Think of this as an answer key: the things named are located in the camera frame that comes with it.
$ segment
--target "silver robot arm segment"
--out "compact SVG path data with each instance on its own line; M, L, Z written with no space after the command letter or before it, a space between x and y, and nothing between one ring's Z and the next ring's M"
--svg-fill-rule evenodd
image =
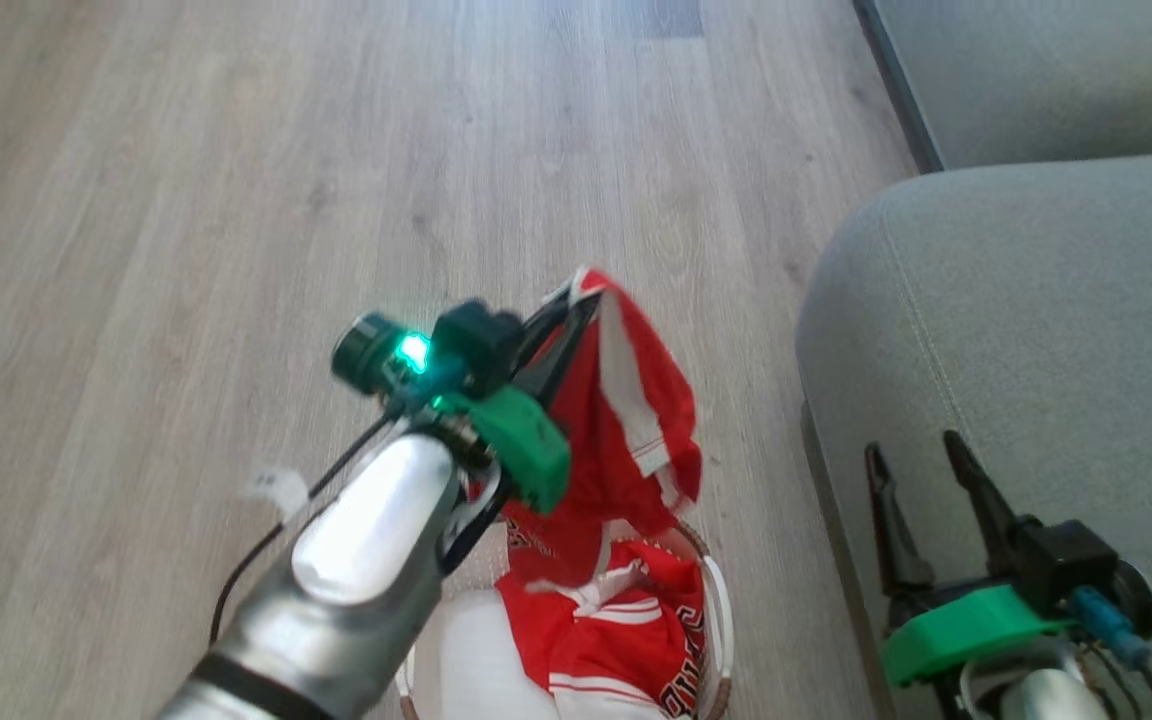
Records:
M265 573L160 717L364 714L438 605L458 493L438 439L385 447Z

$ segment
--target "blue connector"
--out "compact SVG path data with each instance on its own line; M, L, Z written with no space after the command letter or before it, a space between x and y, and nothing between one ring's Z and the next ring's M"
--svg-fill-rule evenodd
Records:
M1143 669L1149 664L1149 644L1135 634L1132 621L1126 619L1117 607L1105 600L1105 596L1091 585L1076 588L1069 596L1070 615L1105 646L1111 649L1117 661L1130 670Z

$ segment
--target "basket rim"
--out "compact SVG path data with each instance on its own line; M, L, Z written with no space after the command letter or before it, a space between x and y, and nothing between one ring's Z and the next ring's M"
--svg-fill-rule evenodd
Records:
M732 665L733 655L735 655L735 638L733 635L733 619L732 619L732 594L728 593L727 582L723 578L722 570L718 568L718 562L713 559L712 553L708 552L708 544L700 538L700 533L696 532L695 528L687 524L685 521L679 520L675 528L679 535L684 537L687 544L690 544L696 551L696 563L699 566L703 577L705 579L705 589L713 585L717 590L717 598L714 598L714 605L718 607L719 612L719 642L722 643L721 650L721 664L718 667L710 667L710 673L719 673L718 689L714 694L714 706L708 708L708 714L704 717L704 720L719 720L727 712L727 703L732 697ZM411 675L414 673L412 666L414 657L416 652L415 644L411 650L407 652L407 659L403 665L399 667L397 674L394 675L394 684L397 685L397 706L402 711L403 720L420 720L420 714L416 712L416 703L412 702L411 692L415 679Z

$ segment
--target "green bracket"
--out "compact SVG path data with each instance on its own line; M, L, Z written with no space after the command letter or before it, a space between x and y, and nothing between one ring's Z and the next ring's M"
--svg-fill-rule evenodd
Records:
M905 688L1070 626L1074 620L1038 616L1011 585L978 589L897 628L879 651L882 673L888 683Z
M535 397L507 384L477 402L457 393L444 395L434 401L434 409L470 418L532 510L548 515L558 507L571 473L571 446Z

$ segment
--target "gray fabric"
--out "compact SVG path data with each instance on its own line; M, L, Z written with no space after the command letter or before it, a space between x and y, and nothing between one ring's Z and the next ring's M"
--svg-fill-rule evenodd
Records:
M946 168L1152 152L1152 0L872 0Z
M1152 579L1152 158L893 187L824 252L796 346L871 632L870 441L940 579L984 561L946 429L1016 510L1086 521Z

